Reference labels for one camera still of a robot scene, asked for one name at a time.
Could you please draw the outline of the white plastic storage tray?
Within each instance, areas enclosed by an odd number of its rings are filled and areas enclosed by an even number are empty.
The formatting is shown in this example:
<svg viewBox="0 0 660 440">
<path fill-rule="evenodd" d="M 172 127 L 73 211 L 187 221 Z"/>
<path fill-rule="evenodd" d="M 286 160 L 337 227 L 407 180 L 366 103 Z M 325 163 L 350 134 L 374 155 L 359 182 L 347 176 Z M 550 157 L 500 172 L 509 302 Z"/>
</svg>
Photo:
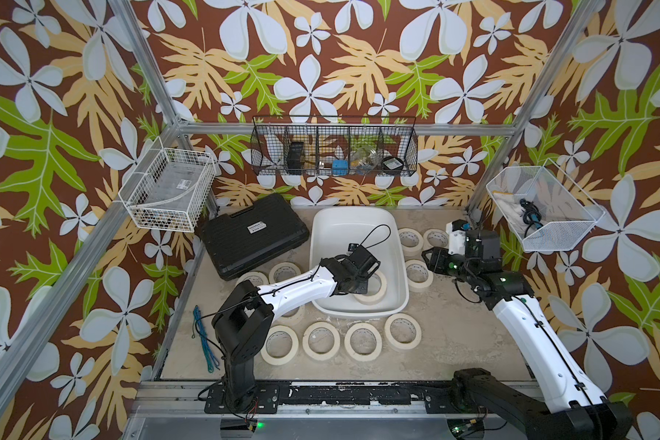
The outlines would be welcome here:
<svg viewBox="0 0 660 440">
<path fill-rule="evenodd" d="M 346 254 L 351 244 L 362 244 L 379 260 L 386 279 L 386 293 L 379 302 L 366 305 L 353 295 L 316 300 L 313 306 L 331 317 L 370 320 L 395 315 L 408 305 L 410 294 L 403 246 L 394 216 L 381 208 L 341 206 L 319 210 L 313 219 L 309 266 L 322 258 Z"/>
</svg>

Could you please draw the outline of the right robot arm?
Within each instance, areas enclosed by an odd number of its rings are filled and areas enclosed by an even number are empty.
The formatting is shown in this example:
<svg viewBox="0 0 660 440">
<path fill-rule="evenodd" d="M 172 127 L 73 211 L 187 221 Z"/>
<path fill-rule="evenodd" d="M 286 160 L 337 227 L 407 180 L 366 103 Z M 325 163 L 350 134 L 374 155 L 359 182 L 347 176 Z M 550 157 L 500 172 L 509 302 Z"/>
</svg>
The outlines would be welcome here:
<svg viewBox="0 0 660 440">
<path fill-rule="evenodd" d="M 447 246 L 422 253 L 427 269 L 465 283 L 478 303 L 510 333 L 543 394 L 529 397 L 484 368 L 455 372 L 451 405 L 497 414 L 529 439 L 623 439 L 634 418 L 621 401 L 610 401 L 573 359 L 550 326 L 530 283 L 502 267 L 499 235 L 464 220 L 447 226 Z"/>
</svg>

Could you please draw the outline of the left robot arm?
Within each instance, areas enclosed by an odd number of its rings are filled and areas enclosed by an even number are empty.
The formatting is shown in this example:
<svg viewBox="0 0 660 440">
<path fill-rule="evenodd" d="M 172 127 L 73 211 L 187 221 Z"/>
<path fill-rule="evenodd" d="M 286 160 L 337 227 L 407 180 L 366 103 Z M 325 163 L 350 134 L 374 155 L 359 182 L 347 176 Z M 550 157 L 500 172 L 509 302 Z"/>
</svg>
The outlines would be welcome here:
<svg viewBox="0 0 660 440">
<path fill-rule="evenodd" d="M 381 262 L 363 245 L 348 254 L 321 258 L 306 273 L 284 282 L 255 286 L 245 280 L 213 314 L 212 327 L 224 361 L 224 402 L 247 410 L 257 394 L 254 357 L 266 344 L 272 324 L 305 304 L 336 295 L 364 294 Z"/>
</svg>

